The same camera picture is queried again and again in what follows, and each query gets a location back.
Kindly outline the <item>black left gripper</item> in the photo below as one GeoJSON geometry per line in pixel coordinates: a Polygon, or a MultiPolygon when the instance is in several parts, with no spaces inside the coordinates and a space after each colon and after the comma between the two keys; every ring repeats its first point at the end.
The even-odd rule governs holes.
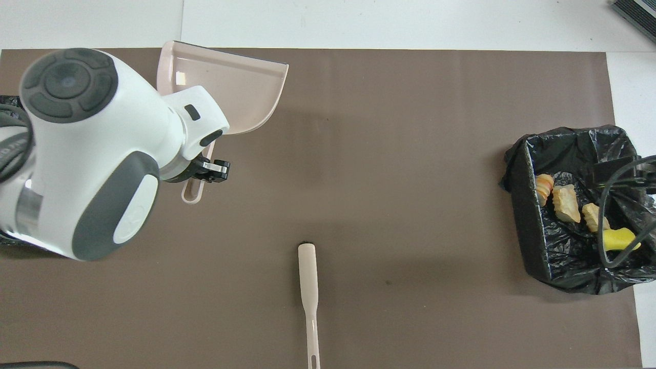
{"type": "Polygon", "coordinates": [[[220,159],[200,163],[197,159],[187,160],[184,157],[177,157],[161,168],[161,180],[178,183],[197,174],[197,179],[208,183],[223,182],[228,179],[230,168],[229,161],[220,159]]]}

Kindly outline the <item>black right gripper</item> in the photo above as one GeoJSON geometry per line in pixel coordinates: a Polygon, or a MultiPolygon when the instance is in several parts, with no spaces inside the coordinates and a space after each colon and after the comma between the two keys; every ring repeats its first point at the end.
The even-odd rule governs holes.
{"type": "Polygon", "coordinates": [[[655,156],[626,156],[593,165],[595,189],[638,189],[655,194],[655,156]]]}

